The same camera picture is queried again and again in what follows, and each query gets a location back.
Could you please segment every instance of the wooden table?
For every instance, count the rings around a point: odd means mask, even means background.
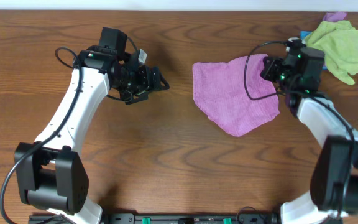
[[[54,50],[65,45],[79,52],[98,43],[102,27],[115,27],[147,51],[147,64],[160,67],[171,89],[131,106],[103,100],[82,152],[94,201],[109,212],[236,213],[245,205],[271,210],[297,198],[308,190],[320,152],[306,126],[280,98],[281,113],[273,121],[240,138],[226,134],[194,104],[191,66],[228,62],[259,43],[315,30],[323,16],[0,11],[0,189],[17,144],[35,139],[66,92],[71,71],[55,59]],[[358,28],[358,13],[348,19]],[[279,46],[261,52],[285,55]],[[321,89],[358,129],[358,74],[353,86],[329,72],[321,76]],[[21,204],[15,176],[6,210],[19,223],[41,212]],[[358,223],[358,217],[346,223]]]

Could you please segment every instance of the white wall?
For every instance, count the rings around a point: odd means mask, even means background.
[[[0,9],[357,12],[358,0],[0,0]]]

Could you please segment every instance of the green indicator light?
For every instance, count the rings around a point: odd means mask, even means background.
[[[231,224],[231,218],[224,218],[223,224]]]
[[[151,218],[143,218],[142,219],[142,224],[151,224],[152,219]]]

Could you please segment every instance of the pink cloth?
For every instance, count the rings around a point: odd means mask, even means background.
[[[247,68],[247,88],[251,96],[274,93],[272,82],[260,77],[266,54],[253,55]],[[233,136],[242,136],[278,115],[278,97],[252,101],[244,89],[247,56],[229,63],[193,65],[194,102],[211,121]]]
[[[337,22],[342,21],[347,16],[346,12],[327,12],[323,18],[323,21]]]

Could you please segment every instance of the green cloth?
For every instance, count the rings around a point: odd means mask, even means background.
[[[349,21],[320,23],[305,38],[306,45],[322,50],[328,70],[340,81],[353,85],[348,75],[358,73],[358,30]]]

